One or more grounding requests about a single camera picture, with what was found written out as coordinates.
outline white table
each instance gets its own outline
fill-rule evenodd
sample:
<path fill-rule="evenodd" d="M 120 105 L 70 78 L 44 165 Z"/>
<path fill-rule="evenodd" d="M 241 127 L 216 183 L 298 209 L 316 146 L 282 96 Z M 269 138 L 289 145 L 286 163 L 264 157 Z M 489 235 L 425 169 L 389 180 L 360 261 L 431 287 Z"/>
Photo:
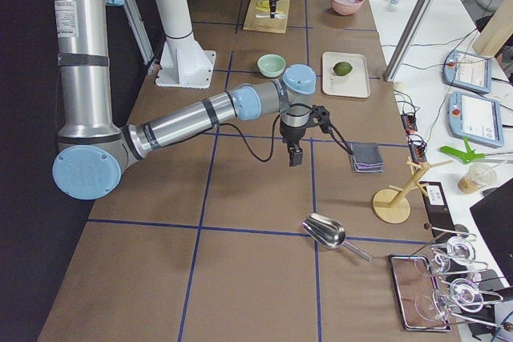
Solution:
<path fill-rule="evenodd" d="M 382 48 L 383 53 L 387 62 L 389 62 L 394 52 L 394 47 L 386 45 L 397 45 L 416 1 L 417 0 L 401 0 L 394 10 L 390 10 L 389 0 L 370 0 L 376 26 L 380 34 L 382 45 L 384 46 Z M 416 34 L 414 44 L 446 43 L 452 39 L 463 38 L 474 28 L 475 24 L 472 22 L 471 17 L 468 15 L 460 0 L 434 0 Z M 474 52 L 471 42 L 476 34 L 478 34 L 477 31 L 469 35 L 468 38 L 458 46 L 458 49 Z M 459 44 L 460 40 L 461 39 L 441 46 L 412 46 L 407 53 L 404 63 L 418 67 L 442 64 L 446 56 Z M 499 64 L 495 59 L 493 59 L 492 62 L 492 77 L 506 80 L 507 78 Z M 430 137 L 426 153 L 428 161 L 433 164 L 450 159 L 450 157 L 438 151 L 443 145 L 464 151 L 463 141 L 455 138 L 450 133 L 446 113 L 448 104 L 446 95 L 449 86 L 442 81 L 442 66 L 435 66 L 427 70 L 418 70 L 403 65 L 399 69 L 394 81 L 403 82 L 405 86 L 403 91 L 411 96 L 415 106 L 420 107 L 420 110 L 417 112 L 418 133 L 425 140 L 428 140 Z M 449 90 L 449 94 L 453 91 L 462 90 L 457 87 L 452 87 Z M 513 108 L 513 89 L 509 84 L 493 82 L 492 92 L 488 94 L 487 97 L 497 99 L 502 104 Z M 404 104 L 405 103 L 398 104 L 399 110 L 403 108 Z M 436 119 L 440 106 L 442 106 L 440 115 L 438 119 Z M 408 106 L 404 106 L 404 108 L 406 111 L 411 111 Z M 513 124 L 513 112 L 501 108 L 501 115 L 504 124 Z M 491 147 L 478 145 L 477 143 L 471 143 L 471 147 L 477 149 L 477 152 L 484 153 L 511 150 L 513 149 L 513 132 L 512 130 L 505 129 L 504 133 L 505 145 L 500 149 L 493 149 Z M 458 180 L 465 174 L 468 167 L 468 165 L 464 165 L 460 161 L 455 160 L 449 165 L 436 167 L 428 171 L 424 180 L 439 181 L 442 183 L 453 222 L 463 224 L 470 232 L 474 232 L 478 235 L 478 240 L 475 242 L 477 260 L 488 262 L 490 268 L 494 269 L 499 276 L 502 276 L 503 273 L 494 261 L 487 245 L 483 242 L 479 230 L 475 226 L 471 216 L 470 207 L 482 198 L 481 193 L 478 191 L 467 195 L 462 193 L 457 187 Z M 497 167 L 495 170 L 498 175 L 498 182 L 492 187 L 499 186 L 513 177 L 513 157 L 510 157 L 508 163 Z M 468 331 L 465 332 L 462 328 L 462 332 L 463 340 L 467 340 L 464 334 L 468 334 Z"/>

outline folded cloth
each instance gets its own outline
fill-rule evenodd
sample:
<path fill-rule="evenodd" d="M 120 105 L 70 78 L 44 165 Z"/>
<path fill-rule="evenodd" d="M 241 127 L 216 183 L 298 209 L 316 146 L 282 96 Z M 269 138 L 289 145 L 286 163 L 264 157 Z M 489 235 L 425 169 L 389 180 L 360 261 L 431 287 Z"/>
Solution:
<path fill-rule="evenodd" d="M 354 172 L 383 172 L 383 159 L 377 143 L 349 142 L 353 150 L 351 165 Z"/>

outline lime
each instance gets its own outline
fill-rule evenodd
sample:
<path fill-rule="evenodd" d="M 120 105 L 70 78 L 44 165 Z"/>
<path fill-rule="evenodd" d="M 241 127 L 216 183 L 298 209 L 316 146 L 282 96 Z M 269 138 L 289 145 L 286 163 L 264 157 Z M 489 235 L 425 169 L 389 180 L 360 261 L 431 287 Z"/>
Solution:
<path fill-rule="evenodd" d="M 338 62 L 333 66 L 333 72 L 338 76 L 346 76 L 353 70 L 353 66 L 349 62 Z"/>

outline plastic cup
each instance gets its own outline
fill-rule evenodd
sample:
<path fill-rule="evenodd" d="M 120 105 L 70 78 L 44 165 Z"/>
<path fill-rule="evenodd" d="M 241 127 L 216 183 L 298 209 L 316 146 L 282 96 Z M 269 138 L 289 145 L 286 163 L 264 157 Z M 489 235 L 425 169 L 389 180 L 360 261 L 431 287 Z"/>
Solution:
<path fill-rule="evenodd" d="M 467 173 L 459 180 L 458 188 L 465 194 L 472 194 L 497 180 L 495 170 L 484 163 L 472 163 Z"/>

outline wooden mug stand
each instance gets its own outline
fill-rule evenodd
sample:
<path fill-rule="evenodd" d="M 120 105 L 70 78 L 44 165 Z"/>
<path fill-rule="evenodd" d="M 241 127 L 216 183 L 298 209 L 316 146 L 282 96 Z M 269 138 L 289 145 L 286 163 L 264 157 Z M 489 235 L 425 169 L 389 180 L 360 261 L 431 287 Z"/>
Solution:
<path fill-rule="evenodd" d="M 379 219 L 387 223 L 402 223 L 410 217 L 410 204 L 406 200 L 406 195 L 418 188 L 421 193 L 427 196 L 426 185 L 420 184 L 419 180 L 433 167 L 443 166 L 451 163 L 452 160 L 446 162 L 429 164 L 428 162 L 416 164 L 408 158 L 406 164 L 410 165 L 411 178 L 403 188 L 389 186 L 378 191 L 372 199 L 372 207 L 374 213 Z"/>

